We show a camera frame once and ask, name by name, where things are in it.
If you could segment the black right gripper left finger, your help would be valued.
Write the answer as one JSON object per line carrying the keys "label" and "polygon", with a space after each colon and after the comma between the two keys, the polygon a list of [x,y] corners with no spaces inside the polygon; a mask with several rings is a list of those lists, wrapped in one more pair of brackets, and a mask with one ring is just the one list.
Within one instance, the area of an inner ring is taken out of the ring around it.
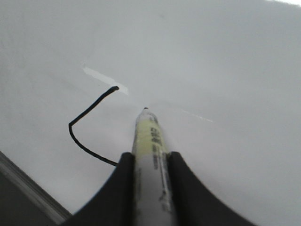
{"label": "black right gripper left finger", "polygon": [[63,226],[130,226],[133,216],[134,156],[127,152],[104,186]]}

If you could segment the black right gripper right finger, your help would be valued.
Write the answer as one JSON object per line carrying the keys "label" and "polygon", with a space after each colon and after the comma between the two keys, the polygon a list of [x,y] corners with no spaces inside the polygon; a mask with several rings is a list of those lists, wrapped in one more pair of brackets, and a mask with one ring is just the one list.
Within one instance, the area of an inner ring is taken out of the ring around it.
{"label": "black right gripper right finger", "polygon": [[181,226],[253,226],[221,202],[195,176],[179,152],[168,157],[173,201]]}

